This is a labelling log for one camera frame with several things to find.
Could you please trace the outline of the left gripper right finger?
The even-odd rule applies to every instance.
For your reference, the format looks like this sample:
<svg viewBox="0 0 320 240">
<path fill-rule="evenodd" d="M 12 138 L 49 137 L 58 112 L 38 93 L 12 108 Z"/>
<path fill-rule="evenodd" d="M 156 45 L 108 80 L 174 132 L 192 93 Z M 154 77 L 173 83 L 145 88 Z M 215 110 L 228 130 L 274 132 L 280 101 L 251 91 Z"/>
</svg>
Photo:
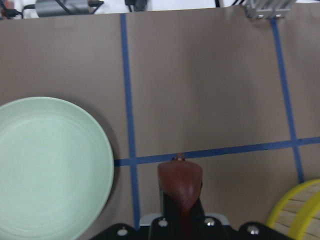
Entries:
<svg viewBox="0 0 320 240">
<path fill-rule="evenodd" d="M 205 212 L 201 203 L 200 198 L 198 198 L 189 212 L 189 220 L 191 222 L 199 222 L 205 219 Z"/>
</svg>

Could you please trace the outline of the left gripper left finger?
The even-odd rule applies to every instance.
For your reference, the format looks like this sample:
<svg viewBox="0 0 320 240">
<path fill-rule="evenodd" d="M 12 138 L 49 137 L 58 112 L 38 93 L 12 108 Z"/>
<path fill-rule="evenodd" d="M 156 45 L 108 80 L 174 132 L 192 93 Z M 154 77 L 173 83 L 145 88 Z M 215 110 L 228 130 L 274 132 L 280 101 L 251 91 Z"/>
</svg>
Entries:
<svg viewBox="0 0 320 240">
<path fill-rule="evenodd" d="M 175 225 L 179 225 L 180 212 L 175 201 L 168 194 L 166 194 L 161 187 L 159 188 L 159 196 L 162 216 L 172 220 Z"/>
</svg>

